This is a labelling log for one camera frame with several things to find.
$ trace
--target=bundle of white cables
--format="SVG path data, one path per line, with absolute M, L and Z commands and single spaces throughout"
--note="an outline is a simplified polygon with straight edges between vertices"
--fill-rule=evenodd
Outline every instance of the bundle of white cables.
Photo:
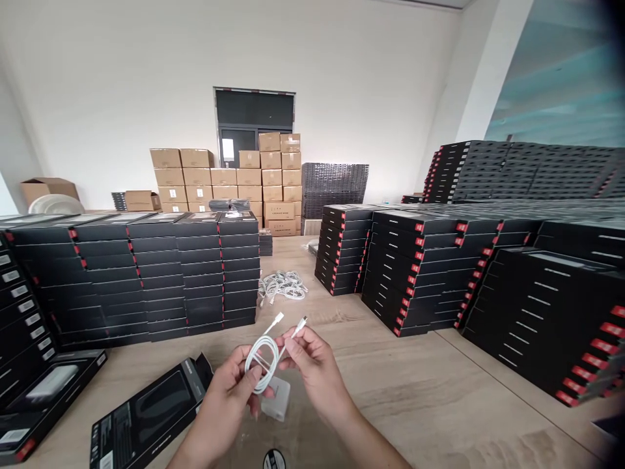
M 278 368 L 278 363 L 280 363 L 280 360 L 282 358 L 282 354 L 285 352 L 285 348 L 284 347 L 282 348 L 282 350 L 278 350 L 278 344 L 275 342 L 275 340 L 273 340 L 270 336 L 267 335 L 269 333 L 269 331 L 278 322 L 280 322 L 282 320 L 283 317 L 284 317 L 284 315 L 282 313 L 279 313 L 275 317 L 275 319 L 273 320 L 271 326 L 269 326 L 267 328 L 267 330 L 262 334 L 262 336 L 260 336 L 260 338 L 256 342 L 254 342 L 254 345 L 252 345 L 252 349 L 249 351 L 249 355 L 247 356 L 247 359 L 245 361 L 245 372 L 246 373 L 249 371 L 249 368 L 252 365 L 252 360 L 256 360 L 258 362 L 258 364 L 266 372 L 266 374 L 258 381 L 258 384 L 254 388 L 254 394 L 262 394 L 265 391 L 265 389 L 267 389 L 267 386 L 269 386 L 269 381 L 271 381 L 271 378 L 273 378 L 273 374 L 275 373 L 276 368 Z M 295 335 L 300 330 L 303 329 L 303 327 L 306 325 L 306 321 L 307 320 L 308 320 L 308 318 L 306 316 L 304 316 L 300 320 L 298 326 L 295 328 L 295 331 L 291 335 L 291 338 L 295 337 Z M 271 361 L 271 363 L 269 363 L 267 360 L 265 360 L 258 353 L 259 348 L 262 347 L 263 345 L 266 345 L 267 347 L 269 347 L 270 350 L 271 350 L 271 353 L 273 354 L 273 360 Z
M 294 270 L 289 272 L 283 272 L 278 270 L 275 274 L 266 276 L 260 280 L 258 287 L 258 293 L 262 300 L 260 301 L 260 307 L 265 302 L 265 298 L 269 297 L 270 304 L 273 304 L 275 296 L 278 294 L 284 295 L 291 300 L 303 300 L 306 297 L 308 288 L 304 287 L 304 284 L 299 278 L 299 274 Z

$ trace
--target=hand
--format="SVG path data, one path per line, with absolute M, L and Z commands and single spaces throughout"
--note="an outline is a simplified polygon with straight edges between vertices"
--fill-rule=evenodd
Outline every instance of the hand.
M 250 414 L 258 419 L 260 399 L 253 390 L 263 369 L 253 362 L 255 365 L 245 373 L 245 359 L 250 350 L 251 345 L 236 347 L 224 364 L 217 368 L 200 412 L 169 468 L 211 467 L 224 456 L 238 436 L 247 406 Z M 273 389 L 267 388 L 263 395 L 273 398 Z
M 299 369 L 315 410 L 327 425 L 336 429 L 358 411 L 340 375 L 332 348 L 307 326 L 291 339 L 294 330 L 292 327 L 275 340 L 289 354 L 279 368 Z

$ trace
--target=white power adapter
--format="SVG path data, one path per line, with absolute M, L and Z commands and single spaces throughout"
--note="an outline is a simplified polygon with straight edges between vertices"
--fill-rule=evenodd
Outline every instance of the white power adapter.
M 263 413 L 277 421 L 284 422 L 286 416 L 286 408 L 288 407 L 288 396 L 291 392 L 291 385 L 280 378 L 272 377 L 269 381 L 269 387 L 273 389 L 275 397 L 268 399 L 260 398 L 260 409 Z

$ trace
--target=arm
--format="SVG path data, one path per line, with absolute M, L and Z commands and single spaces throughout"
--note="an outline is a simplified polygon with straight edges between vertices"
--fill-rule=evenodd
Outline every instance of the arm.
M 294 328 L 276 343 L 285 345 L 290 357 L 280 369 L 298 368 L 321 419 L 336 432 L 358 467 L 364 469 L 408 469 L 411 466 L 382 434 L 360 413 L 345 387 L 330 346 L 312 329 Z
M 246 406 L 258 419 L 260 400 L 252 391 L 262 368 L 254 366 L 247 374 L 243 373 L 250 349 L 250 345 L 237 347 L 217 369 L 200 412 L 167 469 L 214 468 L 237 437 Z M 273 397 L 273 390 L 267 388 L 264 395 Z

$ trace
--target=window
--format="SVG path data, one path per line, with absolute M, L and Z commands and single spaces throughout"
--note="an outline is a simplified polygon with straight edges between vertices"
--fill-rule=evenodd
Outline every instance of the window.
M 293 132 L 295 94 L 215 89 L 222 167 L 239 167 L 239 150 L 258 150 L 258 134 Z

